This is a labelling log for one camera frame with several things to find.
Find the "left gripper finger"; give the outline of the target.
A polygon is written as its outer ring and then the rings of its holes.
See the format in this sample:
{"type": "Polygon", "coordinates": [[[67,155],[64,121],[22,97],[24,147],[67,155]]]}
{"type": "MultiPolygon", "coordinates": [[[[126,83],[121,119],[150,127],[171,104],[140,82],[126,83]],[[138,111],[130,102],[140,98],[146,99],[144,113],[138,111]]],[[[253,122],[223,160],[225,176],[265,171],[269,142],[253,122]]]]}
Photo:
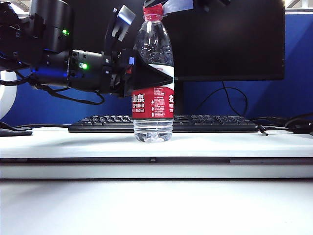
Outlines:
{"type": "Polygon", "coordinates": [[[140,90],[171,84],[173,78],[144,62],[139,52],[134,50],[134,65],[131,76],[131,88],[140,90]]]}

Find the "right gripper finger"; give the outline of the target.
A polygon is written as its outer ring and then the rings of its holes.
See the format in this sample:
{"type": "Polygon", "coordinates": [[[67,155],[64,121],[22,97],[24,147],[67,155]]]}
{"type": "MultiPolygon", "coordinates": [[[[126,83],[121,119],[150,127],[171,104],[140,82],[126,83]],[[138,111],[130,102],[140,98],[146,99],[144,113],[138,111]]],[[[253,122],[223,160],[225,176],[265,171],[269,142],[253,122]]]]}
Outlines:
{"type": "Polygon", "coordinates": [[[192,0],[168,0],[163,5],[163,13],[170,14],[193,9],[192,0]]]}
{"type": "Polygon", "coordinates": [[[153,7],[158,4],[165,3],[167,0],[145,0],[144,2],[144,8],[153,7]]]}

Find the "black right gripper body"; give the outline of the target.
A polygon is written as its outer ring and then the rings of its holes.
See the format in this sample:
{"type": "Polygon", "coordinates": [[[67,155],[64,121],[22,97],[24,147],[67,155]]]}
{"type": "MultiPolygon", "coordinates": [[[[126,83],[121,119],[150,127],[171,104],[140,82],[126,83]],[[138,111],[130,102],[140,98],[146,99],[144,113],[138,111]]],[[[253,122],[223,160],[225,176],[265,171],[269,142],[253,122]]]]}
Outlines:
{"type": "Polygon", "coordinates": [[[217,7],[225,7],[231,4],[231,0],[198,0],[196,5],[203,12],[210,12],[217,7]]]}

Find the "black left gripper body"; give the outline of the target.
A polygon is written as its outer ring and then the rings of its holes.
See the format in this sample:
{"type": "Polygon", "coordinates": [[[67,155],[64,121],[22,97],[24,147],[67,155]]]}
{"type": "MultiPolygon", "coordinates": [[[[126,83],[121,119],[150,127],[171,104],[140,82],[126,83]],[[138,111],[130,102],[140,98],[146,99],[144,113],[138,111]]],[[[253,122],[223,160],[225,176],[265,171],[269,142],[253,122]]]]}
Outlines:
{"type": "Polygon", "coordinates": [[[130,96],[133,92],[132,74],[135,64],[135,51],[123,49],[121,52],[101,52],[101,93],[118,97],[130,96]]]}

